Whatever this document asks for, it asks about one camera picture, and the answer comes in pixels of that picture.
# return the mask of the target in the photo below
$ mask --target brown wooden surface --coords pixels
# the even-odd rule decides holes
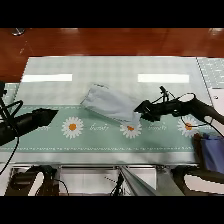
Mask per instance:
[[[0,80],[19,82],[30,56],[224,57],[221,28],[0,28]]]

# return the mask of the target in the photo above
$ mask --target daisy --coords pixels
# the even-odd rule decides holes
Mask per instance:
[[[123,131],[123,135],[125,135],[126,138],[135,138],[141,134],[142,130],[141,124],[139,124],[136,128],[124,125],[120,125],[120,128],[120,131]]]
[[[65,122],[63,122],[62,132],[64,132],[63,134],[66,138],[75,138],[82,134],[81,131],[83,130],[83,126],[83,121],[78,117],[69,117]]]
[[[197,122],[190,117],[183,117],[183,121],[179,119],[178,121],[178,130],[182,131],[182,135],[185,135],[185,137],[192,137],[194,134],[198,133],[198,127],[190,127],[190,126],[197,126]]]

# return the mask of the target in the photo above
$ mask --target white flower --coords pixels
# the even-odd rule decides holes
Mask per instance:
[[[78,117],[69,117],[63,122],[62,132],[64,132],[66,138],[75,138],[82,134],[83,126],[83,121]]]
[[[178,130],[182,131],[182,135],[185,135],[185,137],[192,137],[194,134],[198,133],[198,127],[190,127],[190,126],[197,126],[197,122],[194,120],[194,118],[190,117],[183,117],[183,121],[179,119],[178,121]]]
[[[125,135],[126,138],[135,138],[141,134],[142,130],[141,124],[139,124],[136,128],[124,125],[120,125],[120,128],[120,131],[123,131],[123,135]]]

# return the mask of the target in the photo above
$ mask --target flower's yellow center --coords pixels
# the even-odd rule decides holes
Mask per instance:
[[[133,127],[131,127],[131,126],[128,126],[128,130],[129,131],[133,131],[133,130],[135,130]]]
[[[186,123],[185,128],[190,131],[192,130],[192,127],[190,126],[192,126],[190,123]]]
[[[70,125],[69,125],[69,129],[70,129],[71,131],[74,131],[74,130],[76,129],[76,124],[70,124]]]

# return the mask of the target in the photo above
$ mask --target dark blue fabric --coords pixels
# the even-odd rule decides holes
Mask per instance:
[[[224,138],[204,134],[201,144],[206,168],[224,174]]]

